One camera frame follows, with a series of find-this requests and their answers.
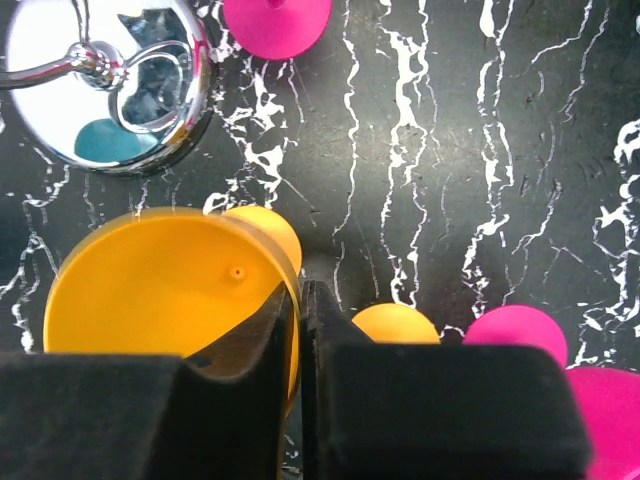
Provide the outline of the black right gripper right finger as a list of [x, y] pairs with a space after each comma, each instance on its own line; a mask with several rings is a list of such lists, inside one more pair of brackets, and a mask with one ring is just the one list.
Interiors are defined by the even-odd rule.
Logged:
[[542, 349], [376, 343], [311, 280], [299, 352], [307, 479], [587, 475], [584, 421]]

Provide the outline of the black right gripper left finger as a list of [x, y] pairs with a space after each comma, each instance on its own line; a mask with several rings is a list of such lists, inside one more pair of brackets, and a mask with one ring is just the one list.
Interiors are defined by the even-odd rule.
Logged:
[[187, 359], [5, 354], [5, 479], [277, 479], [293, 300], [282, 287]]

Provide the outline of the orange wine glass front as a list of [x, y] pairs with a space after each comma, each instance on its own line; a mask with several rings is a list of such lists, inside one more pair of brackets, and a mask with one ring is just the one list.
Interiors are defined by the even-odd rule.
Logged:
[[352, 322], [376, 343], [439, 344], [434, 324], [414, 308], [383, 303], [363, 309]]

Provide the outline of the orange wine glass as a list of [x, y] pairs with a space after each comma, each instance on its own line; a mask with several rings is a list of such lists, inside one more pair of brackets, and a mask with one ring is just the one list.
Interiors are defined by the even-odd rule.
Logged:
[[277, 287], [299, 305], [302, 260], [294, 228], [258, 205], [122, 215], [62, 263], [46, 302], [44, 349], [188, 357], [255, 314]]
[[352, 322], [376, 343], [439, 344], [434, 324], [414, 308], [383, 303], [363, 309]]

